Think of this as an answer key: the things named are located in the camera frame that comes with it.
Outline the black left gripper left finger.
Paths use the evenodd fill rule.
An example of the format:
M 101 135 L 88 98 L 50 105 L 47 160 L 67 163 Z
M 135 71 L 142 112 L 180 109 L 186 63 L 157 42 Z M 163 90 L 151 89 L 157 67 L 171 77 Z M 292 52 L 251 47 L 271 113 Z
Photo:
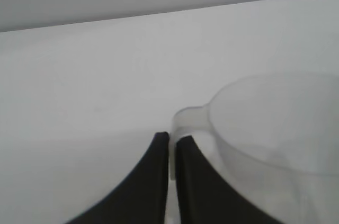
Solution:
M 128 176 L 100 202 L 69 223 L 164 223 L 169 139 L 167 132 L 155 133 Z

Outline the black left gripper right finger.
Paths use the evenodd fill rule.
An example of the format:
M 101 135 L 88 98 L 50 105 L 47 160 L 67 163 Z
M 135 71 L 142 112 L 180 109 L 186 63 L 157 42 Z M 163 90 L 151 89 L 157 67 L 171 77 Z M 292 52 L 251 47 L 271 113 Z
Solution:
M 175 174 L 181 223 L 278 223 L 224 181 L 192 136 L 176 144 Z

